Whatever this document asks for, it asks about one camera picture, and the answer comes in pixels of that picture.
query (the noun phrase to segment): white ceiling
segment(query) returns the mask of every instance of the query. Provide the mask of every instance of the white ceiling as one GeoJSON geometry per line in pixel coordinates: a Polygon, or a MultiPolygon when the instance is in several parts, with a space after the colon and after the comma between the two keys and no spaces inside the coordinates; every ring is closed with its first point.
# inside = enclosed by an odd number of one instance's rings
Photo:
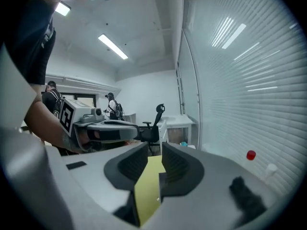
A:
{"type": "Polygon", "coordinates": [[[171,55],[168,0],[82,0],[65,2],[67,16],[54,14],[57,38],[115,68],[142,67],[171,55]],[[123,60],[98,40],[105,34],[128,56],[123,60]]]}

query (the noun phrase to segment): red bottle cap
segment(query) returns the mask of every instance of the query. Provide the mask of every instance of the red bottle cap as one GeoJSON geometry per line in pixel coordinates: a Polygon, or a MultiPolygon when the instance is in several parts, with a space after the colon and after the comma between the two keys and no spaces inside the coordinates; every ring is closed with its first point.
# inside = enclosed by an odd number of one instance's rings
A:
{"type": "Polygon", "coordinates": [[[252,150],[248,151],[248,153],[247,153],[247,155],[246,155],[246,158],[247,158],[248,160],[254,160],[255,157],[256,157],[255,151],[252,151],[252,150]]]}

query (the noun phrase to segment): white blinds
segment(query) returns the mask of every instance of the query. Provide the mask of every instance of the white blinds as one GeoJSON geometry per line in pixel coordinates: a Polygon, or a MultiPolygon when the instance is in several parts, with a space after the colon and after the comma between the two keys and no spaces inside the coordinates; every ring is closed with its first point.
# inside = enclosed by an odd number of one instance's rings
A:
{"type": "Polygon", "coordinates": [[[288,193],[307,157],[307,50],[281,0],[189,0],[186,24],[199,72],[202,148],[245,165],[288,193]]]}

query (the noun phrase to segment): man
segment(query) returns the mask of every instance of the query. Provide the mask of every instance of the man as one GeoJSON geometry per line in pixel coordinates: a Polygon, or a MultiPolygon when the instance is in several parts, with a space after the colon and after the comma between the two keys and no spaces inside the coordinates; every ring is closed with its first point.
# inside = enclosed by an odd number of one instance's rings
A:
{"type": "MultiPolygon", "coordinates": [[[[17,69],[37,93],[25,117],[28,127],[38,137],[57,147],[81,152],[41,97],[41,85],[45,84],[46,67],[56,38],[52,15],[60,1],[17,0],[15,6],[22,7],[13,17],[7,18],[4,43],[17,69]]],[[[83,145],[89,142],[86,131],[79,132],[79,141],[83,145]]]]}
{"type": "Polygon", "coordinates": [[[61,98],[60,92],[54,81],[49,81],[45,93],[42,94],[42,100],[48,110],[53,113],[57,100],[61,98]]]}
{"type": "Polygon", "coordinates": [[[106,116],[111,120],[118,120],[118,117],[116,116],[117,102],[114,99],[114,94],[109,93],[105,97],[109,100],[107,109],[104,110],[106,116]]]}

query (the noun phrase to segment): backpack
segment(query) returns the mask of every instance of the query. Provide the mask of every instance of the backpack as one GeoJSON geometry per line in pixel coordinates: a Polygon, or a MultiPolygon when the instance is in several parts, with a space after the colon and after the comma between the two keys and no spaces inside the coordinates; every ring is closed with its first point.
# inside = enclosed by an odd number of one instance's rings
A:
{"type": "Polygon", "coordinates": [[[123,117],[123,109],[121,107],[121,104],[120,103],[117,103],[116,100],[113,100],[115,102],[115,110],[113,110],[110,105],[108,105],[108,107],[112,110],[112,113],[113,115],[115,115],[117,118],[119,119],[122,119],[123,117]]]}
{"type": "Polygon", "coordinates": [[[56,92],[54,92],[53,90],[50,91],[50,93],[54,96],[54,98],[56,98],[56,103],[54,105],[54,108],[53,108],[53,115],[56,116],[57,118],[59,118],[59,112],[61,110],[61,106],[62,106],[62,103],[63,103],[63,100],[64,100],[64,96],[61,95],[61,93],[59,93],[59,96],[57,95],[56,92]]]}

